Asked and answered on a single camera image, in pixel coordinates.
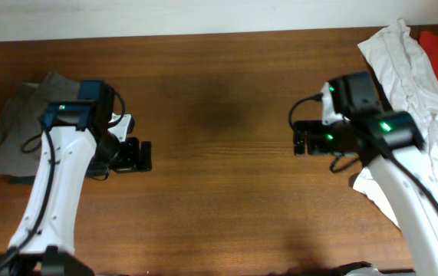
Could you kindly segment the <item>grey shorts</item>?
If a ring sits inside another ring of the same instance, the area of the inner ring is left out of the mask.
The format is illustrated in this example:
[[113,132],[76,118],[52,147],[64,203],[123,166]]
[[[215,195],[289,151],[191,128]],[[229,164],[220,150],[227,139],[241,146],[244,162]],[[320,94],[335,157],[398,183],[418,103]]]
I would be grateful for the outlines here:
[[47,74],[39,84],[22,83],[0,115],[0,175],[33,176],[38,170],[40,151],[23,153],[21,146],[41,132],[38,118],[52,101],[77,98],[80,83],[58,73]]

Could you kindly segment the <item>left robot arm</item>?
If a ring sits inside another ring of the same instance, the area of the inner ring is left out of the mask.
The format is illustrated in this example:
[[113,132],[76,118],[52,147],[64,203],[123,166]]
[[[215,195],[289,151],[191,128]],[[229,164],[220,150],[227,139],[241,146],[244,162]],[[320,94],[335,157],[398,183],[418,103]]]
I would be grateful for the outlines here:
[[74,255],[74,226],[88,172],[149,172],[149,141],[128,137],[132,122],[111,127],[112,106],[96,100],[54,102],[41,120],[38,171],[0,275],[92,275]]

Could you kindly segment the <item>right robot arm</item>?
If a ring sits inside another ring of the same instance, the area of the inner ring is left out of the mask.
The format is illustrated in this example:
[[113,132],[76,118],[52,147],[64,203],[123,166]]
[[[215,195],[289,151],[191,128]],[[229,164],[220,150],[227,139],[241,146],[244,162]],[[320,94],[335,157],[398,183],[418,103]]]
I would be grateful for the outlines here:
[[438,275],[438,193],[425,168],[423,137],[407,112],[363,114],[335,123],[291,124],[295,152],[310,142],[340,158],[356,154],[385,195],[418,275]]

